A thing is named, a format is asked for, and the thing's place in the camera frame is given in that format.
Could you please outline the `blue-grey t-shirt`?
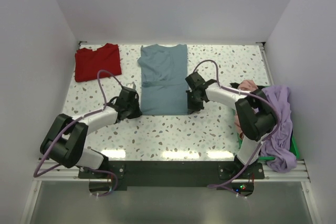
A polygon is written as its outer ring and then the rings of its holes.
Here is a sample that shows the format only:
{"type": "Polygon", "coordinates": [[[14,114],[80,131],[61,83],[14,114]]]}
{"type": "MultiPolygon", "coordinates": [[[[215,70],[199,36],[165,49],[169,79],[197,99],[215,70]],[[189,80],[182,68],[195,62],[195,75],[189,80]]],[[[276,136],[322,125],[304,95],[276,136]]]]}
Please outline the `blue-grey t-shirt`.
{"type": "Polygon", "coordinates": [[[141,111],[144,115],[186,115],[187,45],[141,47],[141,111]]]}

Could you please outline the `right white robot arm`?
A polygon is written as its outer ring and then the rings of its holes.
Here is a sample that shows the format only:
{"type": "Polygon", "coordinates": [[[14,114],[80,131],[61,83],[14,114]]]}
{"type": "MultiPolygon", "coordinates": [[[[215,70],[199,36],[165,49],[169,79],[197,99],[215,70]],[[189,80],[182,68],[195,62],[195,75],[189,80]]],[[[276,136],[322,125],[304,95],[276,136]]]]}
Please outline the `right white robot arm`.
{"type": "Polygon", "coordinates": [[[208,81],[197,72],[185,78],[188,113],[204,109],[204,103],[217,102],[235,110],[243,134],[242,145],[235,156],[234,173],[246,178],[253,171],[252,163],[259,157],[261,142],[278,125],[276,109],[261,89],[253,92],[223,87],[214,79],[208,81]]]}

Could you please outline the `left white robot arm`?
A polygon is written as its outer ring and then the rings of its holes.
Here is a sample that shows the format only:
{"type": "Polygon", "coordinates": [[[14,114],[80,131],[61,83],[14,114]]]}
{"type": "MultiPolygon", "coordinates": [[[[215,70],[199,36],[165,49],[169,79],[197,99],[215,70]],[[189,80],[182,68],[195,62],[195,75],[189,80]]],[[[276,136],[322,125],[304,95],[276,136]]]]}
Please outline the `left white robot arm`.
{"type": "Polygon", "coordinates": [[[129,87],[122,87],[120,94],[101,110],[80,116],[59,114],[40,146],[41,162],[50,158],[57,162],[56,166],[82,167],[103,178],[111,172],[109,160],[102,153],[85,148],[87,136],[105,126],[141,115],[139,95],[129,87]]]}

